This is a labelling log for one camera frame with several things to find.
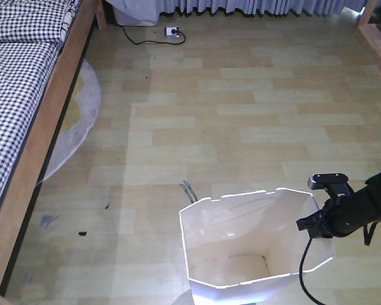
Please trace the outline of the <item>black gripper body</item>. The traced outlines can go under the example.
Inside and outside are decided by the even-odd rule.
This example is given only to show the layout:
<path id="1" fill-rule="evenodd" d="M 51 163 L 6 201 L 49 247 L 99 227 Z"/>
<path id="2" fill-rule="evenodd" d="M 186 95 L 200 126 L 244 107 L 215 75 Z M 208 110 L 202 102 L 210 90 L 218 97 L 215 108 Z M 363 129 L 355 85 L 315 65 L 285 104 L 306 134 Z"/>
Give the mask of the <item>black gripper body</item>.
<path id="1" fill-rule="evenodd" d="M 326 200 L 322 209 L 297 220 L 297 227 L 311 238 L 343 238 L 367 223 L 367 205 L 352 195 Z"/>

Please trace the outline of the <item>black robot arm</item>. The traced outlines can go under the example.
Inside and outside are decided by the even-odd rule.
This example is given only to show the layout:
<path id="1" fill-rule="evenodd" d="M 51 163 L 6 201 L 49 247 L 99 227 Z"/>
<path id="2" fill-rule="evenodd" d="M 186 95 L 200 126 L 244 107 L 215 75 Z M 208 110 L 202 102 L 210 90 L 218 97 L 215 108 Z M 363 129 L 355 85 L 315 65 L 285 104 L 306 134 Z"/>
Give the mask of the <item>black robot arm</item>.
<path id="1" fill-rule="evenodd" d="M 313 174 L 310 189 L 324 189 L 330 196 L 322 209 L 297 220 L 299 230 L 307 230 L 311 238 L 343 238 L 359 228 L 364 243 L 370 244 L 372 234 L 381 221 L 381 172 L 366 180 L 366 186 L 354 191 L 342 173 Z"/>

